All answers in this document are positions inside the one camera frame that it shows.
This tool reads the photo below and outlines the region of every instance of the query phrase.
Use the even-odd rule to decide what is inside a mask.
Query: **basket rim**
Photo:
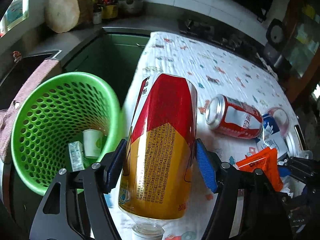
[[[23,172],[21,171],[22,167],[21,167],[21,161],[18,160],[17,155],[15,154],[16,150],[14,147],[14,134],[16,134],[17,131],[17,121],[18,118],[21,114],[21,112],[24,110],[24,107],[26,105],[26,103],[29,101],[30,98],[32,98],[34,96],[34,94],[36,94],[42,87],[46,86],[47,84],[54,82],[57,79],[60,79],[62,77],[74,77],[74,76],[87,76],[89,78],[94,79],[96,82],[100,83],[100,85],[102,87],[105,88],[105,92],[106,92],[106,96],[107,99],[112,102],[110,104],[110,127],[109,127],[109,133],[107,135],[107,140],[106,143],[101,151],[101,154],[99,155],[97,162],[100,162],[101,159],[103,158],[103,156],[111,151],[114,151],[116,146],[118,145],[118,140],[120,140],[120,136],[121,136],[121,114],[120,114],[120,105],[119,105],[119,101],[118,98],[115,94],[115,92],[113,91],[113,89],[110,87],[110,85],[105,82],[103,79],[101,79],[98,76],[95,76],[93,74],[90,73],[85,73],[85,72],[70,72],[70,73],[63,73],[57,76],[54,76],[50,79],[48,79],[47,81],[43,82],[42,84],[40,84],[35,90],[33,90],[28,97],[26,98],[26,100],[22,103],[22,105],[20,106],[20,109],[16,115],[16,118],[14,120],[13,123],[13,128],[12,128],[12,133],[11,133],[11,155],[12,155],[12,161],[13,164],[15,166],[15,169],[20,177],[20,179],[23,181],[23,183],[29,188],[31,189],[33,192],[44,196],[44,194],[46,193],[48,188],[45,188],[41,185],[39,185],[39,187],[35,186],[34,184],[32,184],[30,182],[30,179],[26,178],[23,174]]]

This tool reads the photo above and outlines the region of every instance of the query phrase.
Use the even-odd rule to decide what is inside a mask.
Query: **sink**
[[[0,110],[9,108],[12,100],[30,75],[46,58],[52,57],[57,52],[50,51],[24,57],[9,70],[0,82]]]

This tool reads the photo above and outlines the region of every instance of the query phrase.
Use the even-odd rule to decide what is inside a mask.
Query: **blue and white package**
[[[261,151],[266,147],[270,147],[271,149],[276,148],[279,160],[288,152],[288,147],[280,134],[276,120],[270,114],[264,114],[262,118],[262,132],[254,139],[257,143],[258,151]]]

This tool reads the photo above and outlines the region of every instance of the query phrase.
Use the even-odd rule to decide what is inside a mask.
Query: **silver can lid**
[[[211,99],[211,102],[205,111],[205,121],[211,129],[217,128],[221,123],[224,108],[225,104],[223,95],[218,95]]]

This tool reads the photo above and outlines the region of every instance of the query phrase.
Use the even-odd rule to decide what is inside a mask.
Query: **patterned tablecloth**
[[[129,132],[134,107],[142,80],[156,73],[168,73],[190,80],[198,91],[197,138],[201,138],[208,150],[218,154],[222,161],[234,164],[257,152],[254,140],[233,138],[213,133],[205,123],[205,109],[212,97],[223,94],[257,108],[262,114],[278,106],[286,111],[290,119],[290,131],[298,120],[290,103],[277,81],[267,72],[229,52],[212,45],[191,40],[180,35],[155,32],[141,55],[139,64],[124,103]],[[290,155],[301,150],[297,136]],[[196,240],[206,228],[212,213],[216,196],[205,186],[195,162],[193,183],[188,209],[183,218],[164,227],[164,239]],[[119,182],[107,197],[110,213],[122,239],[131,239],[133,221],[123,214],[117,204]],[[238,233],[243,197],[238,197],[237,211],[231,236]]]

